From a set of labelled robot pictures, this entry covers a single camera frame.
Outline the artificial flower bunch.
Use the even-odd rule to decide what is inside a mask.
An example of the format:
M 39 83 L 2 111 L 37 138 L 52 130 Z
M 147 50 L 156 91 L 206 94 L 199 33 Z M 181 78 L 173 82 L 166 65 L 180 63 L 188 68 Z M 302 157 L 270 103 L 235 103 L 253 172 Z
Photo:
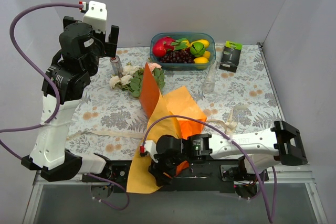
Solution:
M 159 89 L 162 90 L 165 86 L 164 70 L 161 65 L 157 63 L 150 62 L 148 65 L 156 84 Z M 144 68 L 128 64 L 123 68 L 121 76 L 113 75 L 110 78 L 109 86 L 111 89 L 117 87 L 122 91 L 129 91 L 132 96 L 139 98 L 142 89 L 143 76 Z

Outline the cream printed ribbon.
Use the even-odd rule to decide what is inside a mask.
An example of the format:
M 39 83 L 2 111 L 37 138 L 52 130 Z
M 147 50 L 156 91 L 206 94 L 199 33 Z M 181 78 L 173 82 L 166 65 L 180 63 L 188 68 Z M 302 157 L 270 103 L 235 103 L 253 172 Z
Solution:
M 215 120 L 215 119 L 207 119 L 206 122 L 207 123 L 213 122 L 213 123 L 219 124 L 225 130 L 225 133 L 232 135 L 235 132 L 236 127 L 238 125 L 238 123 L 233 120 L 234 111 L 245 110 L 248 107 L 249 107 L 249 104 L 237 105 L 237 106 L 232 107 L 232 109 L 229 112 L 229 116 L 226 122 L 221 121 L 221 120 Z M 144 137 L 144 133 L 116 132 L 112 130 L 101 130 L 101 131 L 95 130 L 95 131 L 81 131 L 81 132 L 77 132 L 72 135 L 68 135 L 66 141 L 71 141 L 77 137 L 80 137 L 86 134 L 94 134 L 98 136 L 128 137 L 128 138 L 137 138 L 137 139 L 143 139 Z

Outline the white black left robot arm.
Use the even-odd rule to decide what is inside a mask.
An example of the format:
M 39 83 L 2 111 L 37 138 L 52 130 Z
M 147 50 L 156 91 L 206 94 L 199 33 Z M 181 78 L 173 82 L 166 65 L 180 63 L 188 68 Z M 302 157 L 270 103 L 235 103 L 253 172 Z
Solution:
M 43 82 L 42 127 L 31 154 L 23 157 L 21 164 L 40 171 L 48 182 L 70 180 L 87 173 L 106 182 L 112 175 L 111 160 L 100 154 L 74 154 L 65 145 L 72 116 L 90 78 L 98 72 L 99 59 L 116 56 L 119 27 L 111 26 L 106 36 L 94 31 L 93 25 L 68 16 L 63 18 L 63 26 L 59 35 L 61 49 L 46 71 L 56 87 Z

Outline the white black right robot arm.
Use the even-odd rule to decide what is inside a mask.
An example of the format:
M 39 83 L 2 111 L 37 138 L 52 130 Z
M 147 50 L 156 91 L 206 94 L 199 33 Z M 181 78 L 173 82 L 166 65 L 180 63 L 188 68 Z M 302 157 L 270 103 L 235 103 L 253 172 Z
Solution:
M 171 184 L 183 162 L 214 161 L 240 155 L 238 167 L 227 171 L 229 177 L 251 180 L 256 174 L 282 164 L 301 166 L 307 156 L 300 131 L 285 121 L 276 121 L 272 128 L 255 133 L 233 135 L 231 140 L 212 134 L 196 134 L 186 139 L 162 135 L 157 141 L 145 140 L 141 156 L 149 155 L 148 168 L 159 187 Z

